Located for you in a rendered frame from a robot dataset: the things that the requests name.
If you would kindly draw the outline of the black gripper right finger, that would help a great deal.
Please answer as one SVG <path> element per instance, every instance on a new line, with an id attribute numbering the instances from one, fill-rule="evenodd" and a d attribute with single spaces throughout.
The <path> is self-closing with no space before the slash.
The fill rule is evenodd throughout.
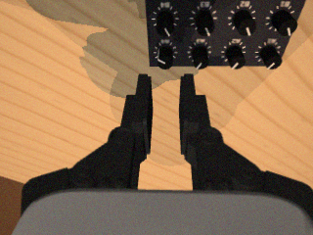
<path id="1" fill-rule="evenodd" d="M 313 189 L 306 183 L 260 168 L 224 143 L 210 125 L 205 95 L 196 96 L 194 75 L 184 73 L 179 97 L 180 149 L 191 165 L 193 190 L 247 191 L 290 200 L 313 220 Z"/>

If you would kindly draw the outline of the black knob box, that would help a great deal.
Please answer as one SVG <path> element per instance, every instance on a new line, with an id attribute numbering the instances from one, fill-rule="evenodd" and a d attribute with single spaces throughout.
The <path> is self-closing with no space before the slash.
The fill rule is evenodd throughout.
<path id="1" fill-rule="evenodd" d="M 283 61 L 305 2 L 145 0 L 150 67 L 274 70 Z"/>

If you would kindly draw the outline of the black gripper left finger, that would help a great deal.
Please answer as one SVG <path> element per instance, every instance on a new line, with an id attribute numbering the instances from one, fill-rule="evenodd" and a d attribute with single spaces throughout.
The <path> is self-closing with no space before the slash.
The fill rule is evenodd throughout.
<path id="1" fill-rule="evenodd" d="M 110 132 L 108 141 L 71 168 L 29 179 L 22 188 L 21 217 L 37 198 L 56 191 L 138 189 L 140 163 L 151 153 L 152 125 L 152 79 L 139 74 L 136 94 L 126 95 L 121 124 Z"/>

